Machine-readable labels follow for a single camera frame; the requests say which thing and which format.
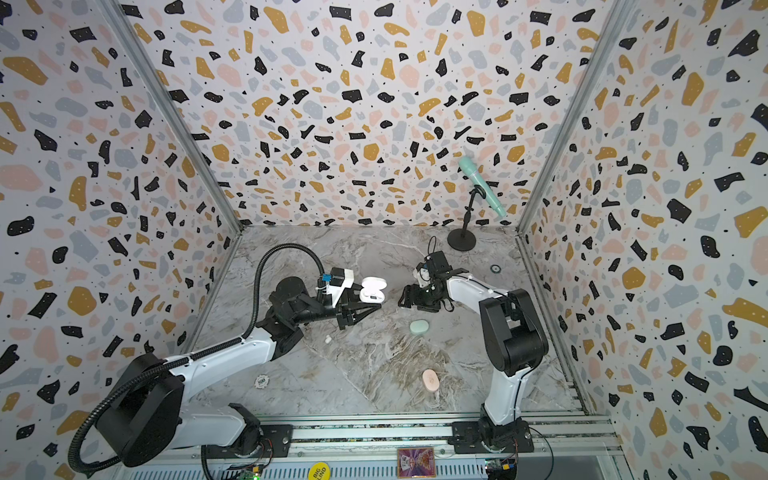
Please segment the white earbud case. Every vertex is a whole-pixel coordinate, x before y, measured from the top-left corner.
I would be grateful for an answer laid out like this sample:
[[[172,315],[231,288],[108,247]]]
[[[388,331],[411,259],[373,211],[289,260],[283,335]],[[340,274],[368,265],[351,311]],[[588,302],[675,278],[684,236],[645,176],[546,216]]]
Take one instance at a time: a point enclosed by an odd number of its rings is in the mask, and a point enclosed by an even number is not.
[[[365,277],[361,282],[359,298],[364,303],[381,304],[385,300],[387,282],[380,277]]]

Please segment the mint green earbud case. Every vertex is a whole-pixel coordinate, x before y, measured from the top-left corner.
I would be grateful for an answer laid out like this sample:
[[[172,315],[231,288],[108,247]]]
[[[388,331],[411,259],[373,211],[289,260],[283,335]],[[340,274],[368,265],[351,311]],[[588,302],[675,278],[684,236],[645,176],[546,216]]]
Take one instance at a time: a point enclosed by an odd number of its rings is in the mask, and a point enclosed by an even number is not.
[[[423,335],[429,330],[429,328],[429,322],[423,319],[412,321],[409,324],[409,330],[413,335]]]

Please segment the pink earbud case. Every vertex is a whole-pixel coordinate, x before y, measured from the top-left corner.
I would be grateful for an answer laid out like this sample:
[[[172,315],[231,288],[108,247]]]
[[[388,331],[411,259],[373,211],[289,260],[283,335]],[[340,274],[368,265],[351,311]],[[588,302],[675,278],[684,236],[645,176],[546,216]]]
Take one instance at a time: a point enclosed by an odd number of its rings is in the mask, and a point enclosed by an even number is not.
[[[425,369],[423,371],[422,381],[425,388],[430,392],[436,392],[440,388],[440,380],[436,372],[432,369]]]

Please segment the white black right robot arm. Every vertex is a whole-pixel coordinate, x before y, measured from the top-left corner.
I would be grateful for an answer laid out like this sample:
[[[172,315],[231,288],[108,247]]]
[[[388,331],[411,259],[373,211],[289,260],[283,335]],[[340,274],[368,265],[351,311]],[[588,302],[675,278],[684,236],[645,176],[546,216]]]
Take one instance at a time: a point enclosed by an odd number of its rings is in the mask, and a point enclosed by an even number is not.
[[[459,437],[499,449],[525,434],[521,402],[531,374],[549,351],[549,342],[530,294],[490,286],[463,268],[449,265],[441,251],[429,254],[414,270],[415,284],[406,286],[401,308],[438,313],[461,305],[479,316],[483,345],[494,368],[491,387],[470,435]]]

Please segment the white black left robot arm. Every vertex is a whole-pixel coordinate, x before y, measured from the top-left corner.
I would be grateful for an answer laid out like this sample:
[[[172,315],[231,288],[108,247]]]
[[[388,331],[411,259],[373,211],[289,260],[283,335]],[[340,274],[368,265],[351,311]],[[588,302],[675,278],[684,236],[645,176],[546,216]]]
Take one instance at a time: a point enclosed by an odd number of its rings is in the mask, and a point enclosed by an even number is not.
[[[131,363],[95,426],[127,467],[143,465],[170,449],[219,447],[247,458],[268,444],[261,421],[242,404],[192,410],[189,400],[206,388],[250,367],[289,353],[302,339],[302,326],[334,319],[340,328],[380,309],[387,283],[378,277],[355,282],[335,268],[309,293],[295,276],[270,294],[265,317],[246,337],[236,337],[186,357],[167,360],[145,354]]]

